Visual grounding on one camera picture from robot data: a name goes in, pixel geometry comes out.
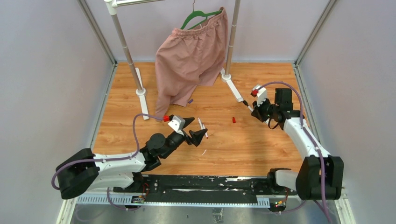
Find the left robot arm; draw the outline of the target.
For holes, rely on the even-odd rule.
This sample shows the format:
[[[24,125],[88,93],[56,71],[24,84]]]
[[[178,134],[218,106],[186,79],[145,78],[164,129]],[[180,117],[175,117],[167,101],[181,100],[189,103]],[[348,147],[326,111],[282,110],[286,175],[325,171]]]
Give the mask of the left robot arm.
[[[206,137],[207,129],[186,132],[184,129],[194,117],[177,115],[157,118],[167,122],[172,132],[168,136],[153,134],[144,147],[125,154],[95,154],[90,148],[83,148],[58,165],[51,179],[51,185],[58,190],[62,199],[72,199],[92,189],[127,188],[139,192],[143,180],[142,172],[151,171],[161,165],[180,145],[199,146]]]

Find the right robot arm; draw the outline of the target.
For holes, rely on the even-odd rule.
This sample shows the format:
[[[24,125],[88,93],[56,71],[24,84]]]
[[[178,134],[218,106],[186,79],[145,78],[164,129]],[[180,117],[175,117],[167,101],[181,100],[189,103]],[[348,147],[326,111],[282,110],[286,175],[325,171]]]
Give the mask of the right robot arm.
[[[251,115],[274,128],[281,128],[292,140],[303,163],[298,172],[288,168],[272,168],[267,174],[267,190],[278,195],[285,188],[297,193],[302,200],[338,200],[342,192],[344,162],[332,156],[313,136],[304,115],[294,109],[292,90],[277,88],[275,102],[271,103],[267,91],[259,85],[252,89],[256,97]]]

